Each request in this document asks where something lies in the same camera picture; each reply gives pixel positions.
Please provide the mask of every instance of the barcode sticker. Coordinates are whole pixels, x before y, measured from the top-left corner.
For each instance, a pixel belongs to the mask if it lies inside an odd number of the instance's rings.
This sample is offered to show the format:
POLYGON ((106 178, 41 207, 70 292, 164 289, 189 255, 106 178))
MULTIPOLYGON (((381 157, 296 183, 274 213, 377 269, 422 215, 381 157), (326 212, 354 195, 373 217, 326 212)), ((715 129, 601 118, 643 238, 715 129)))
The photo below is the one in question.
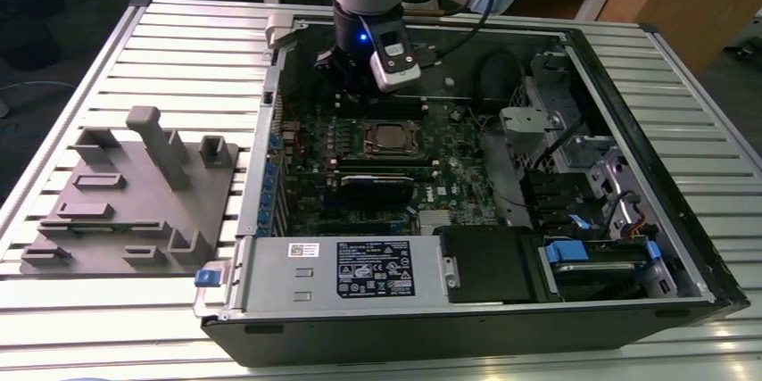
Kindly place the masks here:
POLYGON ((288 244, 288 257, 289 258, 316 258, 320 256, 318 243, 289 243, 288 244))

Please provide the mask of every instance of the aluminum extrusion table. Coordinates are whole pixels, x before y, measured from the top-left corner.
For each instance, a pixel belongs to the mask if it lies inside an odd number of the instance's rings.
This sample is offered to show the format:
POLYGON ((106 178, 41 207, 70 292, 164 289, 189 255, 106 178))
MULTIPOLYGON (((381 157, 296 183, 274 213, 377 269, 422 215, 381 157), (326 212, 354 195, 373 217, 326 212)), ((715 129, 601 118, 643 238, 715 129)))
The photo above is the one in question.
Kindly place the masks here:
MULTIPOLYGON (((214 132, 249 150, 270 61, 264 27, 274 11, 329 14, 321 7, 192 0, 128 7, 0 211, 0 379, 760 379, 762 163, 659 34, 629 24, 495 19, 584 31, 752 301, 729 319, 671 329, 607 352, 244 369, 198 328, 190 278, 29 281, 19 275, 22 249, 78 161, 66 148, 77 128, 116 127, 117 138, 137 139, 124 129, 126 111, 149 104, 182 141, 214 132)), ((220 259, 232 255, 246 162, 242 154, 220 259)), ((222 296, 214 289, 206 304, 222 296)))

